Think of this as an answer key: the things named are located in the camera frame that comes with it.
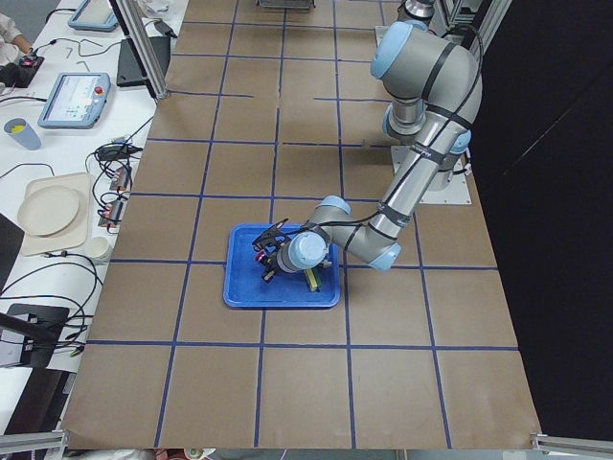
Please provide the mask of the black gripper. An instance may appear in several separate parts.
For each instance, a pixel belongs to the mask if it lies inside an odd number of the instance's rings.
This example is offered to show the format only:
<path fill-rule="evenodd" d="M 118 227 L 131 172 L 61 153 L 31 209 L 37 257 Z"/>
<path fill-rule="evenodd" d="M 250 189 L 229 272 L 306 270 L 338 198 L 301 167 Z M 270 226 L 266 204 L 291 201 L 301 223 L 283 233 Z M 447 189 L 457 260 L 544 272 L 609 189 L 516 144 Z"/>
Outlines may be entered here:
<path fill-rule="evenodd" d="M 295 273 L 297 266 L 289 259 L 289 246 L 291 238 L 283 231 L 287 218 L 284 218 L 266 230 L 252 241 L 256 252 L 267 251 L 273 262 L 264 268 L 261 278 L 265 282 L 271 282 L 280 273 Z"/>

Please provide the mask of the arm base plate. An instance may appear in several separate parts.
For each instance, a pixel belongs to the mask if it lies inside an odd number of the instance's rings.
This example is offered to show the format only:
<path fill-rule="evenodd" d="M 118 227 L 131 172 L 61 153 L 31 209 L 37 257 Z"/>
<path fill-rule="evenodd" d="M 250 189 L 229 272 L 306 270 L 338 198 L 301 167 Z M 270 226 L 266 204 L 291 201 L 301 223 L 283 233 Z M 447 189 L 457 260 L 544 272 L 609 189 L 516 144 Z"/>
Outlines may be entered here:
<path fill-rule="evenodd" d="M 454 155 L 456 163 L 447 172 L 437 172 L 424 192 L 420 203 L 424 205 L 471 205 L 472 199 L 461 155 Z"/>
<path fill-rule="evenodd" d="M 375 43 L 376 46 L 379 46 L 383 37 L 387 34 L 389 30 L 388 26 L 375 26 Z"/>

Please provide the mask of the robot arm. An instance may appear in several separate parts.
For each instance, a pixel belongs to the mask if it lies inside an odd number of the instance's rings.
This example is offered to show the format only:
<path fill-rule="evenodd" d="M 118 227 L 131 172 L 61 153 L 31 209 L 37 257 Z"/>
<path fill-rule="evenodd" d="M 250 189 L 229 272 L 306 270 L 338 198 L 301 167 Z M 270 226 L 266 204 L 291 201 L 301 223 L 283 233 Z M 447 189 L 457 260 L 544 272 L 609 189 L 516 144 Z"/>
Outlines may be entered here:
<path fill-rule="evenodd" d="M 262 232 L 252 242 L 262 279 L 314 268 L 333 244 L 371 268 L 390 269 L 401 252 L 399 234 L 478 114 L 482 65 L 482 55 L 431 34 L 420 21 L 394 22 L 370 72 L 393 99 L 384 131 L 407 147 L 407 156 L 372 215 L 356 219 L 344 199 L 329 195 L 298 230 L 285 233 L 277 222 Z"/>
<path fill-rule="evenodd" d="M 397 8 L 397 20 L 418 20 L 429 24 L 435 14 L 434 0 L 402 0 Z"/>

